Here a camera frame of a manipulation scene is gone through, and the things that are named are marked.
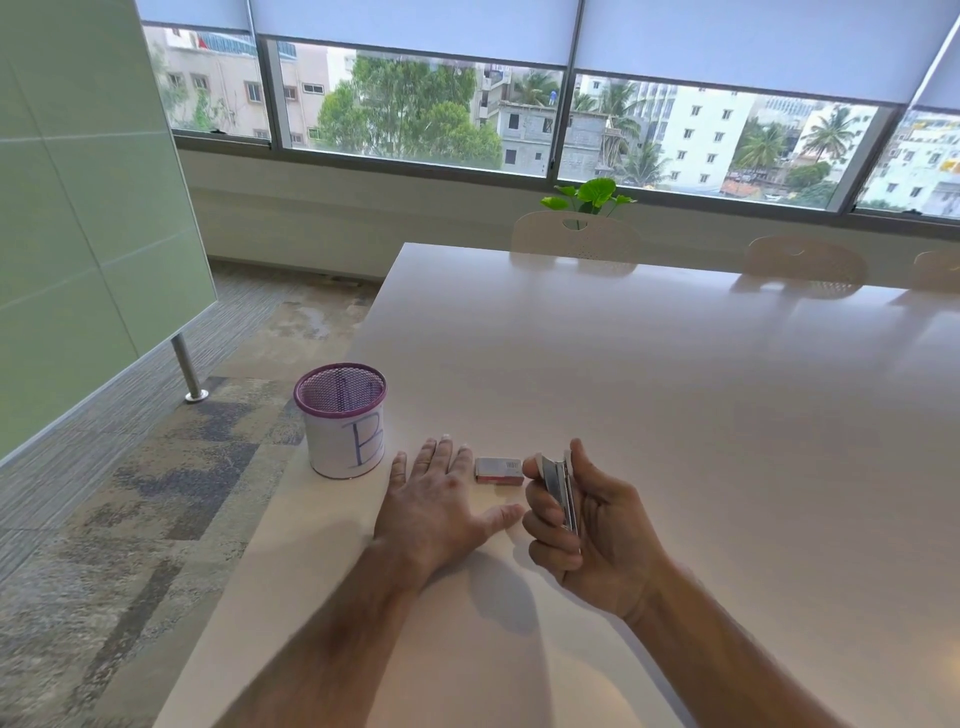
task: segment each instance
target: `hand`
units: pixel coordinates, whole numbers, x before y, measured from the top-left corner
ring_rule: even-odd
[[[593,465],[580,440],[570,450],[580,538],[563,528],[564,511],[528,457],[523,474],[533,478],[527,485],[532,510],[523,527],[536,539],[530,558],[585,602],[626,621],[638,619],[666,554],[636,488]]]
[[[526,510],[519,503],[470,513],[467,483],[473,453],[466,445],[451,464],[453,442],[427,440],[406,475],[407,454],[398,452],[390,470],[387,495],[373,527],[373,538],[388,544],[414,567],[420,586],[441,566],[459,561],[497,531],[509,528]]]

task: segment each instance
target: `tabletop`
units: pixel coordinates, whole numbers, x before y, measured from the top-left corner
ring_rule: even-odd
[[[762,283],[405,245],[349,356],[388,380],[387,457],[330,481],[300,446],[156,727],[215,721],[355,560],[391,453],[443,433],[511,457],[582,437],[636,485],[668,551],[840,716],[956,725],[960,305]],[[528,543],[517,526],[430,584],[370,726],[692,725],[642,646]]]

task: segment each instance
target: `roller blind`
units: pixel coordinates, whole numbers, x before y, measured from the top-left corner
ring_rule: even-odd
[[[960,111],[960,31],[954,34],[918,104],[932,109]]]
[[[253,0],[265,36],[566,65],[576,0]]]
[[[577,66],[909,102],[960,0],[587,0]]]
[[[246,0],[136,0],[136,6],[145,23],[250,32]]]

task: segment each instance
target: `chair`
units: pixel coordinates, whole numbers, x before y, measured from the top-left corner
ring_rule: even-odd
[[[861,286],[867,261],[839,245],[792,235],[759,237],[747,248],[743,272],[772,279],[809,280]]]
[[[543,210],[524,215],[514,223],[510,250],[638,263],[642,245],[636,231],[619,220],[583,212]]]
[[[914,258],[910,290],[960,293],[960,249],[927,251]]]

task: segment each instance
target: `chrome leg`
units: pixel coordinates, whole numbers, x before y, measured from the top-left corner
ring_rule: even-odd
[[[180,370],[183,372],[183,378],[186,379],[186,388],[190,390],[185,397],[188,402],[203,401],[210,396],[205,389],[200,388],[200,382],[197,381],[197,373],[193,371],[193,362],[190,361],[190,353],[186,350],[186,343],[183,341],[183,334],[174,336],[170,343],[174,345],[174,352],[177,353],[177,361],[180,363]]]

